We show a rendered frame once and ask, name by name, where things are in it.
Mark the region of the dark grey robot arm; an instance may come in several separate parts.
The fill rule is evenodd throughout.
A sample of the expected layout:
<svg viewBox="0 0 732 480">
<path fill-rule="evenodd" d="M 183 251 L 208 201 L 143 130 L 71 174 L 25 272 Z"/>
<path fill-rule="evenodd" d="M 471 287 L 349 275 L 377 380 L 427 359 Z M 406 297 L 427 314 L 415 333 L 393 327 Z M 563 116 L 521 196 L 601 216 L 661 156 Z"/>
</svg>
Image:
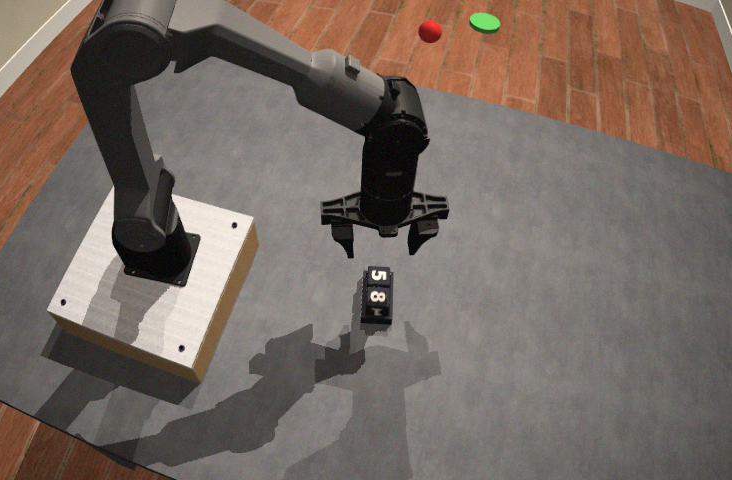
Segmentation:
<svg viewBox="0 0 732 480">
<path fill-rule="evenodd" d="M 102 0 L 70 69 L 114 184 L 111 236 L 126 275 L 184 287 L 201 240 L 185 232 L 175 175 L 152 152 L 134 84 L 170 61 L 181 73 L 209 57 L 292 86 L 301 106 L 364 136 L 361 179 L 372 196 L 412 191 L 430 139 L 406 77 L 332 49 L 309 52 L 225 0 Z"/>
</svg>

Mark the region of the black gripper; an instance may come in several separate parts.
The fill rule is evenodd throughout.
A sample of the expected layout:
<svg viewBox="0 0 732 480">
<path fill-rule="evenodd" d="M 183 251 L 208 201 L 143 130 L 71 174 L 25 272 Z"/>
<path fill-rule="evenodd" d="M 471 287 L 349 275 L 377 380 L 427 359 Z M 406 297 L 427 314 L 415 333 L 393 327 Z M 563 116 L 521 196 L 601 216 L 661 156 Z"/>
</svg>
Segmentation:
<svg viewBox="0 0 732 480">
<path fill-rule="evenodd" d="M 354 258 L 353 224 L 376 229 L 383 238 L 396 237 L 399 228 L 411 224 L 408 249 L 409 255 L 415 255 L 423 243 L 437 236 L 438 219 L 448 218 L 449 204 L 447 196 L 413 190 L 397 200 L 382 200 L 369 194 L 361 179 L 361 191 L 321 201 L 321 224 L 331 224 L 334 241 L 342 245 L 349 259 Z"/>
</svg>

